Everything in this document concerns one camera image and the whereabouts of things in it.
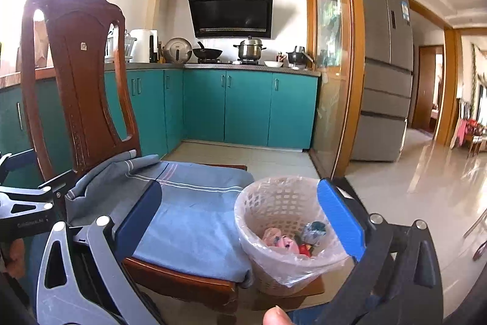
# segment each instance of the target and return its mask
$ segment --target trash can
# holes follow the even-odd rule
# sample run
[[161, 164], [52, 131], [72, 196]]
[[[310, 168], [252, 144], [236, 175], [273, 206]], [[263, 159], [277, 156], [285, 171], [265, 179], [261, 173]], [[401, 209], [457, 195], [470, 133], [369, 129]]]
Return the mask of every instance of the trash can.
[[[298, 176], [265, 178], [248, 185], [238, 196], [235, 222], [259, 291], [292, 295], [321, 274], [343, 266], [348, 257], [318, 203], [318, 183], [318, 179]], [[327, 233], [311, 258], [267, 246], [261, 239], [267, 228], [279, 228], [294, 237], [314, 221], [325, 223]]]

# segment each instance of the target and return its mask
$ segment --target chair backrest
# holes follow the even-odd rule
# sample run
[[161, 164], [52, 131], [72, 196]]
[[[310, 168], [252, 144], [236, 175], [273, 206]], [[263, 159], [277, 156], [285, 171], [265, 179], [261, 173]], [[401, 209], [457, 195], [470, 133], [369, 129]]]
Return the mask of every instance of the chair backrest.
[[[68, 135], [78, 178], [102, 161], [132, 149], [140, 154], [139, 134], [127, 88], [125, 18], [106, 0], [27, 0], [20, 40], [21, 87], [28, 132], [47, 181], [54, 170], [42, 132], [35, 90], [33, 14], [44, 14]], [[114, 44], [118, 97], [127, 127], [121, 139], [111, 120], [105, 95], [104, 56], [110, 24], [118, 27]]]

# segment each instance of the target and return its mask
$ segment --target refrigerator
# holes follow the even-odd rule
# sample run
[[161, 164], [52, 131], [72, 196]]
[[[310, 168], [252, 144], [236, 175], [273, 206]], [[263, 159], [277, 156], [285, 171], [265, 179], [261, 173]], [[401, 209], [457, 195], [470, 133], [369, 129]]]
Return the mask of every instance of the refrigerator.
[[365, 76], [352, 160], [398, 160], [411, 102], [408, 0], [363, 0]]

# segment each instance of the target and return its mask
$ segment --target countertop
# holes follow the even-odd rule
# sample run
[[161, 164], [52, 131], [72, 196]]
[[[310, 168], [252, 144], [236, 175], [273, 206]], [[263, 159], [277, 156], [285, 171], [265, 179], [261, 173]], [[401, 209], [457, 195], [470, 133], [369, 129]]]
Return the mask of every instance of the countertop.
[[[280, 74], [306, 75], [314, 76], [316, 78], [321, 76], [319, 71], [311, 70], [293, 70], [292, 68], [271, 68], [265, 65], [235, 65], [235, 64], [159, 64], [159, 63], [126, 63], [127, 70], [151, 70], [151, 69], [218, 69], [218, 70], [244, 70], [244, 71], [262, 71], [262, 72], [278, 72]], [[105, 71], [114, 71], [115, 65], [113, 63], [105, 64]], [[53, 78], [55, 71], [53, 67], [36, 69], [36, 79]], [[0, 89], [20, 84], [20, 72], [0, 76]]]

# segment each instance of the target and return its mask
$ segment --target black range hood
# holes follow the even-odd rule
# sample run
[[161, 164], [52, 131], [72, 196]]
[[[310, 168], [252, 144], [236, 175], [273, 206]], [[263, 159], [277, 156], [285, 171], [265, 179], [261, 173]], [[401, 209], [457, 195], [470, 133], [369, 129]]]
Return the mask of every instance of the black range hood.
[[188, 0], [194, 36], [271, 37], [272, 0]]

